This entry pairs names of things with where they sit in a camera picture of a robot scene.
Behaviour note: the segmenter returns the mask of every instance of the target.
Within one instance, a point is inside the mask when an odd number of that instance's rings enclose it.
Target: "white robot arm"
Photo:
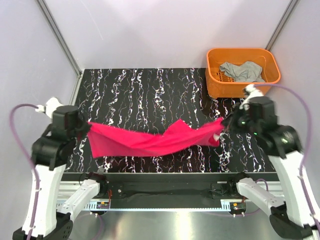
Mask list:
[[[247,98],[224,123],[232,132],[250,132],[268,155],[281,184],[284,199],[275,197],[246,174],[234,179],[234,189],[269,216],[274,230],[285,239],[319,240],[315,219],[320,209],[312,192],[305,168],[303,179],[315,215],[311,214],[300,180],[299,167],[303,159],[297,132],[290,126],[278,125],[273,101],[250,84],[245,88]]]
[[[85,205],[92,198],[107,194],[107,180],[102,174],[87,174],[79,189],[56,209],[68,157],[73,153],[77,141],[87,135],[90,125],[82,119],[76,106],[63,106],[56,98],[51,98],[46,106],[39,105],[38,112],[52,118],[52,123],[32,145],[32,160],[40,179],[38,196],[35,194],[36,179],[33,176],[27,217],[23,226],[13,233],[12,239],[64,240],[68,239],[73,222]],[[34,227],[31,236],[28,236],[33,221]]]

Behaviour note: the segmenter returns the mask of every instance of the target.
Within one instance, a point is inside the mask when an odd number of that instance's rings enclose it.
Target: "orange basket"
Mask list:
[[[279,82],[281,74],[275,57],[263,48],[213,48],[206,54],[207,69],[205,71],[208,93],[212,98],[243,98],[243,89],[251,82],[235,82],[220,71],[220,65],[228,62],[242,65],[247,61],[254,62],[262,67],[261,77],[268,84]],[[270,86],[259,89],[266,94]]]

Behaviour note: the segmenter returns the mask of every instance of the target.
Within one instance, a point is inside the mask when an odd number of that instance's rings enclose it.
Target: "black and white patterned surface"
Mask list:
[[[163,133],[178,119],[192,128],[226,116],[239,98],[208,97],[205,69],[86,69],[76,100],[91,122],[127,130]],[[224,133],[220,147],[191,146],[158,157],[92,157],[84,139],[70,158],[67,172],[274,172],[250,134]]]

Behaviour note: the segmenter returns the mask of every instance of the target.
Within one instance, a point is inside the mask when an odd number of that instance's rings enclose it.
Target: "pink cloth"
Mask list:
[[[164,134],[150,134],[90,122],[88,138],[94,158],[102,156],[157,157],[172,154],[192,145],[219,146],[224,126],[223,119],[204,124],[198,129],[190,128],[179,119],[169,126]]]

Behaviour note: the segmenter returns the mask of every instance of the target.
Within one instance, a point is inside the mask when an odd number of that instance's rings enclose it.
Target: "purple cable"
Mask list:
[[[27,103],[26,104],[19,104],[19,105],[15,106],[10,112],[9,124],[10,124],[11,132],[13,134],[13,137],[14,137],[16,143],[20,147],[23,155],[25,156],[25,158],[27,159],[27,161],[28,161],[28,163],[29,163],[29,165],[31,167],[31,171],[33,172],[33,175],[34,175],[34,178],[35,178],[35,189],[38,190],[39,187],[40,187],[39,174],[38,174],[38,172],[36,170],[35,164],[31,160],[31,156],[29,155],[28,151],[24,147],[24,144],[21,142],[21,140],[20,140],[20,138],[18,136],[17,130],[15,128],[15,120],[14,120],[15,112],[16,112],[17,109],[22,108],[22,107],[32,107],[34,109],[38,108],[36,105],[27,104]],[[39,199],[39,191],[36,191],[35,194],[34,194],[33,210],[32,210],[31,221],[30,221],[30,230],[28,232],[26,240],[30,240],[30,238],[31,238],[31,234],[32,234],[33,227],[34,227],[34,224],[35,224],[38,199]]]
[[[267,183],[266,180],[264,180],[263,178],[259,178],[258,180],[255,181],[255,183],[257,183],[257,182],[264,182],[264,183],[265,183],[265,188],[266,188],[266,190],[269,192],[269,186],[268,186],[268,183]],[[260,210],[261,210],[261,209],[258,208],[257,210],[255,210],[255,211],[253,211],[253,212],[250,212],[250,213],[245,214],[245,216],[252,216],[252,215],[258,213]],[[231,218],[234,218],[234,216],[233,216],[233,215],[230,215],[230,214],[224,215],[224,214],[219,214],[219,213],[214,213],[214,212],[205,212],[205,213],[206,213],[206,214],[210,214],[210,215],[214,215],[214,216],[218,216],[218,217],[227,217],[227,218],[230,218],[230,217],[231,217]]]
[[[299,166],[299,176],[300,176],[300,181],[301,181],[301,185],[302,185],[302,189],[303,189],[303,193],[305,195],[305,199],[306,202],[308,204],[310,213],[312,214],[312,218],[314,220],[314,223],[318,229],[319,235],[320,235],[320,223],[319,220],[316,219],[315,217],[315,209],[314,206],[311,203],[311,199],[307,190],[307,186],[305,183],[305,180],[303,178],[303,167],[305,165],[305,162],[307,160],[307,156],[309,154],[309,150],[310,150],[310,145],[311,145],[311,130],[312,130],[312,115],[311,115],[311,111],[310,108],[308,107],[307,103],[305,102],[305,100],[303,100],[303,98],[296,93],[295,91],[293,91],[292,89],[286,87],[286,86],[282,86],[282,85],[278,85],[278,84],[270,84],[270,83],[263,83],[263,84],[255,84],[255,87],[262,87],[262,86],[270,86],[270,87],[277,87],[277,88],[281,88],[284,89],[286,91],[288,91],[289,93],[291,93],[292,95],[294,95],[299,101],[300,103],[303,105],[305,112],[306,112],[306,118],[307,118],[307,131],[306,131],[306,141],[305,141],[305,147],[304,147],[304,155],[302,157],[300,166]]]
[[[90,214],[90,213],[84,214],[84,215],[82,215],[81,217],[76,218],[74,221],[76,221],[77,219],[78,219],[78,220],[79,220],[79,219],[82,219],[83,217],[86,217],[86,216],[88,216],[88,215],[91,215],[91,214]],[[97,240],[98,237],[101,235],[103,229],[104,229],[104,220],[103,220],[103,218],[102,218],[99,214],[97,215],[97,217],[98,217],[99,220],[100,220],[100,228],[99,228],[98,233],[95,235],[94,238],[92,238],[92,240]]]

